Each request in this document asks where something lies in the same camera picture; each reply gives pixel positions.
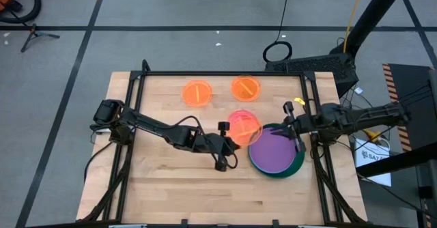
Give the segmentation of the orange translucent plastic plate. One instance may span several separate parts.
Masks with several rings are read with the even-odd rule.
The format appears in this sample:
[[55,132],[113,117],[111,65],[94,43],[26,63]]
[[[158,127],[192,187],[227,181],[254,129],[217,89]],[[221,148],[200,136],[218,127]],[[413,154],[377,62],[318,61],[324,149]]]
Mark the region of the orange translucent plastic plate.
[[207,81],[189,81],[182,89],[182,100],[191,107],[206,106],[212,99],[212,86]]
[[252,76],[237,76],[231,82],[231,92],[239,101],[252,102],[261,94],[260,82]]
[[232,139],[240,147],[247,147],[262,135],[262,125],[255,119],[241,119],[232,128]]

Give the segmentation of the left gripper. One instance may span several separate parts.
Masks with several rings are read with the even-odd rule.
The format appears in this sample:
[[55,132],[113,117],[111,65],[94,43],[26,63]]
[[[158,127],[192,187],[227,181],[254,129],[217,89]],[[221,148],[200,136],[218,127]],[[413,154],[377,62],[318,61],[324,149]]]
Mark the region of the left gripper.
[[215,161],[214,168],[220,172],[225,172],[227,170],[229,164],[226,157],[229,156],[230,153],[234,153],[236,150],[240,149],[240,146],[231,138],[225,137],[229,128],[229,122],[219,122],[218,130],[220,131],[220,134],[206,134],[202,126],[199,125],[201,135],[205,139],[205,144],[208,146],[209,152]]

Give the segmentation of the white paper sign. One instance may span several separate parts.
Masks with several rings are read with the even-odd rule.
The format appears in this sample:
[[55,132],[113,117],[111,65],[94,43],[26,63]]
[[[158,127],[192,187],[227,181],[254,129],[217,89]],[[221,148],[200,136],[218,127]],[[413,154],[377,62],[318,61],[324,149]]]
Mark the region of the white paper sign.
[[[377,162],[389,157],[389,147],[379,146],[373,143],[366,143],[365,140],[355,139],[354,141],[354,163],[355,167],[362,167],[370,163]],[[368,179],[381,184],[383,186],[391,187],[391,174],[384,173],[368,177]]]

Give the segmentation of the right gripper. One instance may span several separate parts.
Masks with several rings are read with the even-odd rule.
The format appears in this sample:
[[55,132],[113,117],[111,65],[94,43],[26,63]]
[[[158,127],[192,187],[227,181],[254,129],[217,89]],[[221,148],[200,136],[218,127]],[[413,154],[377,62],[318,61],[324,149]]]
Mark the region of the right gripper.
[[283,110],[287,116],[283,120],[283,125],[279,125],[272,131],[275,135],[285,137],[294,142],[297,152],[307,151],[305,143],[301,139],[302,134],[309,133],[311,135],[310,141],[315,143],[316,146],[320,145],[318,132],[316,131],[312,115],[305,113],[294,117],[294,107],[290,101],[285,102]]

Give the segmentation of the pink translucent plastic plate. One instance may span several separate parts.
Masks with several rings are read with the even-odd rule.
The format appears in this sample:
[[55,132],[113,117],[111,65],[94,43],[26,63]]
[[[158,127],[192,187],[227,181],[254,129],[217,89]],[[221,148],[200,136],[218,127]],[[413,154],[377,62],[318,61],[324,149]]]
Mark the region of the pink translucent plastic plate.
[[249,111],[235,111],[228,117],[230,123],[229,134],[231,136],[244,136],[253,134],[259,130],[259,122]]

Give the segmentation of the large purple plastic plate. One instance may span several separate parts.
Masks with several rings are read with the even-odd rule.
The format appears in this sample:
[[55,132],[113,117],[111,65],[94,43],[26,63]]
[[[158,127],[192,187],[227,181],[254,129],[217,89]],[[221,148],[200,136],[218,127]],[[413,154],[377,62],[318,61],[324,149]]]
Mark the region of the large purple plastic plate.
[[273,134],[274,128],[264,128],[262,135],[249,146],[249,158],[264,173],[285,171],[293,163],[297,151],[295,143]]

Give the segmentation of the black hazard-striped floor mat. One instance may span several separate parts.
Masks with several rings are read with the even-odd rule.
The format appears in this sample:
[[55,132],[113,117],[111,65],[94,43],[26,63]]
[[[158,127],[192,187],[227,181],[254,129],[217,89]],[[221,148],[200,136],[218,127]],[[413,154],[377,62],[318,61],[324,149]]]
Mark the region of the black hazard-striped floor mat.
[[382,68],[390,100],[405,106],[411,116],[407,125],[397,128],[402,149],[409,152],[437,142],[428,79],[432,68],[395,63],[384,63]]

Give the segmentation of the black aluminium table frame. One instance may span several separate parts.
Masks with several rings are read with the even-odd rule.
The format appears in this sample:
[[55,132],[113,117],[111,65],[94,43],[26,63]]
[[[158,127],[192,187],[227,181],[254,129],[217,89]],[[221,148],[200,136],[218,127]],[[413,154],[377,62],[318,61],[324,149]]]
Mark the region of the black aluminium table frame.
[[[167,124],[193,115],[206,132],[217,132],[218,124],[238,109],[254,113],[263,124],[279,123],[282,106],[301,96],[300,79],[282,74],[253,72],[261,85],[254,102],[241,102],[231,93],[235,74],[187,72],[151,75],[142,92],[128,72],[114,72],[107,98],[123,100],[127,91],[141,99],[140,112]],[[212,99],[203,107],[182,100],[189,81],[207,81]],[[238,166],[225,172],[215,170],[208,154],[192,154],[172,148],[164,140],[140,131],[135,137],[122,221],[124,223],[269,225],[320,225],[322,206],[317,175],[310,157],[291,177],[272,179],[256,171],[245,149],[236,153]]]

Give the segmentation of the black metal beam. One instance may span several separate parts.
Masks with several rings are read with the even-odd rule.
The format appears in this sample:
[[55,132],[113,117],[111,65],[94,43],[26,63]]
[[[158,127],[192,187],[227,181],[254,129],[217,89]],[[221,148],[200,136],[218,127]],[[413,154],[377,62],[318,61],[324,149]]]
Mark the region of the black metal beam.
[[356,172],[363,177],[372,177],[385,173],[391,173],[401,169],[414,167],[417,165],[429,165],[429,171],[437,174],[437,142],[425,145],[403,154],[391,156],[356,169]]

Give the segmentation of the grey metal post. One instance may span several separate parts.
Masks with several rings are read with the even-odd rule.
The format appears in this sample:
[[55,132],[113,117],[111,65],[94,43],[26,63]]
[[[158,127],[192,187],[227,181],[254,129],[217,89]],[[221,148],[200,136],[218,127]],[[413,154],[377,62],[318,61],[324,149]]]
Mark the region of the grey metal post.
[[[435,121],[437,130],[437,69],[432,68],[428,71],[429,87],[431,89],[432,119]],[[437,152],[431,153],[432,158],[428,162],[429,177],[431,180],[434,204],[437,208]]]

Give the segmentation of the black tripod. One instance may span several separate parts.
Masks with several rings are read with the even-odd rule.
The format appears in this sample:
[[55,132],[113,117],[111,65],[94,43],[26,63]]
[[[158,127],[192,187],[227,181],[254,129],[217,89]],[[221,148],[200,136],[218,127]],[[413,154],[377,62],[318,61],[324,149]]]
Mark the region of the black tripod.
[[27,39],[25,40],[25,43],[23,44],[23,47],[21,48],[21,52],[24,53],[27,50],[27,47],[30,43],[30,41],[39,38],[39,37],[50,37],[50,38],[55,38],[55,39],[60,39],[60,35],[55,35],[55,34],[51,34],[51,33],[45,33],[43,31],[38,31],[37,30],[37,25],[34,23],[31,26],[29,35],[27,37]]

